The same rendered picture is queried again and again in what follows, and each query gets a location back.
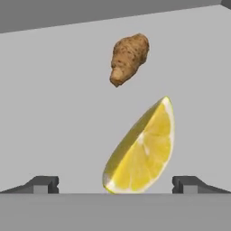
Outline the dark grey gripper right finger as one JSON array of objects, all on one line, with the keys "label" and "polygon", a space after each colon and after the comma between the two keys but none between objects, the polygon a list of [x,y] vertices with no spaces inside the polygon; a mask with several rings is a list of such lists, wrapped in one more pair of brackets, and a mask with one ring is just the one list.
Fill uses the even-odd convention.
[{"label": "dark grey gripper right finger", "polygon": [[172,193],[180,194],[202,194],[202,193],[228,193],[231,191],[210,186],[196,176],[173,176]]}]

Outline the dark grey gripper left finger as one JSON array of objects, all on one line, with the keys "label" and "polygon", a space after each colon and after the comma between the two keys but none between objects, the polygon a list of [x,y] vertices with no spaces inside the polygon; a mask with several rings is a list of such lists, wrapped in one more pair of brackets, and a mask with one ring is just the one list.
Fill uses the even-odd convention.
[{"label": "dark grey gripper left finger", "polygon": [[35,176],[23,185],[4,190],[4,193],[58,194],[58,185],[58,176]]}]

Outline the yellow lemon wedge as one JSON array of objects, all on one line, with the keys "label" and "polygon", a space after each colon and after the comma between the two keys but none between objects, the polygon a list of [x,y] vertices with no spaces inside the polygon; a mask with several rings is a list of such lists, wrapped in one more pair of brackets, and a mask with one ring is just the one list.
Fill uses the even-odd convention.
[{"label": "yellow lemon wedge", "polygon": [[112,194],[144,193],[161,177],[171,159],[174,132],[173,107],[165,96],[117,145],[103,171],[103,187]]}]

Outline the brown ginger root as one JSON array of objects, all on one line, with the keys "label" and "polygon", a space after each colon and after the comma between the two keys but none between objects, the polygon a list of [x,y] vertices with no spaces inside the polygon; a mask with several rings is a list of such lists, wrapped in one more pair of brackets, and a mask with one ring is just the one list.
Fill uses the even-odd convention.
[{"label": "brown ginger root", "polygon": [[149,49],[149,41],[142,33],[118,41],[113,49],[110,82],[116,88],[123,85],[146,62]]}]

